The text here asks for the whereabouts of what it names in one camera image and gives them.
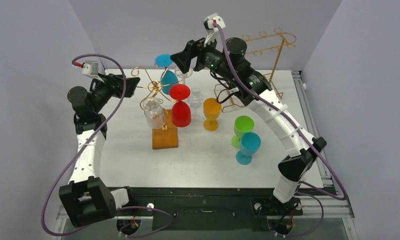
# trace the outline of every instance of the wood block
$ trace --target wood block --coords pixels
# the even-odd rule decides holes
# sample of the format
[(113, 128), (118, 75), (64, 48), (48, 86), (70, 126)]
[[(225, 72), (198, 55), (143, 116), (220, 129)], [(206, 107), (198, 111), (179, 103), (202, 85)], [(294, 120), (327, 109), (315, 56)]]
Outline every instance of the wood block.
[(179, 146), (178, 128), (172, 123), (172, 110), (167, 110), (166, 122), (162, 128), (153, 129), (153, 149), (171, 149)]

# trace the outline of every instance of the wooden board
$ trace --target wooden board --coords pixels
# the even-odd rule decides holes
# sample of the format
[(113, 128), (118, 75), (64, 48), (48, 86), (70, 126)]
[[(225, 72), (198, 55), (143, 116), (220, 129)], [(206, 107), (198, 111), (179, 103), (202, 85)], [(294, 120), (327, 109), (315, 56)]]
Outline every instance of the wooden board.
[(166, 122), (162, 128), (153, 129), (153, 149), (177, 148), (178, 128), (172, 123), (172, 110), (167, 110)]

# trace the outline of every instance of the orange goblet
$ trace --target orange goblet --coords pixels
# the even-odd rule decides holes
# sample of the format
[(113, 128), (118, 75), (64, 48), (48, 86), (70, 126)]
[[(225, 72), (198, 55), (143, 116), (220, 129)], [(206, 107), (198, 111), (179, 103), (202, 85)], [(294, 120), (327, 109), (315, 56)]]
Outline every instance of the orange goblet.
[(203, 103), (204, 116), (207, 118), (203, 127), (207, 131), (215, 131), (219, 124), (216, 119), (220, 115), (221, 104), (216, 102), (215, 98), (208, 98)]

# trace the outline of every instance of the white table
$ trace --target white table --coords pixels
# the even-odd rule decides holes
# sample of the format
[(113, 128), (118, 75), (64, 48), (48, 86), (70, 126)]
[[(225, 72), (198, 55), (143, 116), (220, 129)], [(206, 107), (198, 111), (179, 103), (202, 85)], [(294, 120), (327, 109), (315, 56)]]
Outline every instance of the white table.
[[(131, 77), (131, 70), (125, 74)], [(153, 81), (160, 79), (162, 69), (148, 70)], [(269, 70), (259, 71), (263, 74)], [(107, 73), (120, 74), (118, 69)], [(140, 70), (140, 86), (146, 86), (149, 79)], [(299, 124), (306, 127), (300, 102), (290, 71), (278, 70), (274, 83), (284, 92), (282, 102)], [(186, 80), (189, 87), (201, 88), (205, 98), (214, 98), (217, 81), (210, 77), (208, 70), (194, 72)], [(280, 173), (278, 163), (287, 153), (273, 132), (248, 108), (222, 113), (217, 119), (219, 128), (206, 131), (201, 123), (192, 123), (178, 129), (179, 147), (153, 150), (152, 130), (148, 127), (139, 102), (148, 90), (138, 88), (135, 95), (125, 99), (115, 116), (107, 124), (107, 140), (104, 144), (100, 176), (106, 186), (130, 187), (171, 187), (171, 188), (274, 188)], [(163, 107), (171, 109), (173, 103), (164, 100)], [(111, 99), (102, 113), (108, 116), (115, 108), (118, 99)], [(202, 107), (198, 114), (204, 118)], [(262, 145), (249, 165), (240, 165), (235, 160), (238, 149), (231, 146), (234, 135), (235, 118), (248, 115), (255, 121), (253, 132), (262, 139)], [(306, 174), (307, 182), (322, 188), (322, 180), (317, 164)]]

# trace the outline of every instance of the white wall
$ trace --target white wall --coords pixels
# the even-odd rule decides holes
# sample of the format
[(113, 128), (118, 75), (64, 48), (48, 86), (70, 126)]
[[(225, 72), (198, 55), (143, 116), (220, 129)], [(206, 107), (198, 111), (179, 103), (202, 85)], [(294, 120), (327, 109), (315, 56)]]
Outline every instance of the white wall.
[[(202, 20), (218, 13), (226, 37), (292, 32), (295, 49), (284, 49), (278, 69), (302, 70), (341, 0), (69, 0), (97, 52), (121, 59), (124, 67), (153, 67), (164, 53), (207, 35)], [(248, 43), (248, 50), (279, 45), (280, 37)], [(247, 56), (256, 69), (272, 69), (276, 53)]]
[[(76, 152), (66, 94), (90, 83), (70, 61), (91, 52), (68, 1), (0, 0), (0, 240), (47, 238), (41, 205)], [(58, 206), (56, 192), (51, 228)]]
[(400, 0), (343, 0), (303, 78), (360, 239), (400, 239)]

